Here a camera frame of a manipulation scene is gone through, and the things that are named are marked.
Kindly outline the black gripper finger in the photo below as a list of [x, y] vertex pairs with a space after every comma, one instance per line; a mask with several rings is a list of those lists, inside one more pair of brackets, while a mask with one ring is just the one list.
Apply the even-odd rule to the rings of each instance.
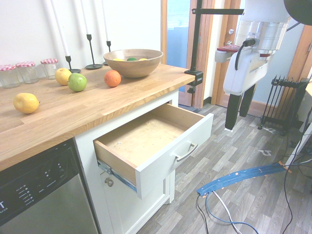
[[230, 94], [227, 112], [226, 112], [226, 122], [225, 128], [232, 130], [236, 124], [238, 109], [241, 103], [241, 96]]
[[240, 105], [239, 115], [241, 117], [246, 117], [248, 110], [250, 108], [253, 96], [255, 92], [255, 84], [251, 86], [247, 91], [244, 92], [244, 96]]

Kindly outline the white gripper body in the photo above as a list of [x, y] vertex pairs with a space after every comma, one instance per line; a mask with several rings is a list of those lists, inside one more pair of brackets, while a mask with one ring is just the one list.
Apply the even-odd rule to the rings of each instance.
[[239, 96], [266, 75], [269, 59], [261, 57], [252, 49], [243, 49], [239, 55], [237, 69], [235, 69], [236, 57], [235, 53], [230, 59], [223, 90], [227, 94]]

